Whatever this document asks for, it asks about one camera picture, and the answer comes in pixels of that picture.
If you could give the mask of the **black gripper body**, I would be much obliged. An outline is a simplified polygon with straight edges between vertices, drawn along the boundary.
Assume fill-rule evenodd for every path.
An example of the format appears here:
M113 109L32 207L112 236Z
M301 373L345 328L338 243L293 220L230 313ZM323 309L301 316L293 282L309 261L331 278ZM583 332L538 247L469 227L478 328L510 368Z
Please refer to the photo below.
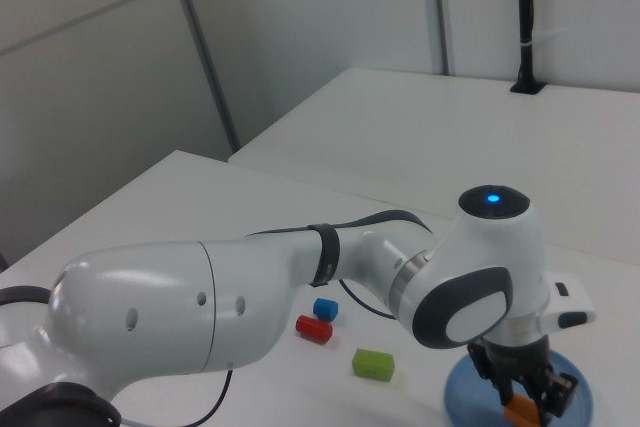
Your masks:
M480 377L496 385L508 380L525 387L544 387L551 371L549 338L523 346L503 346L484 338L467 346L472 363Z

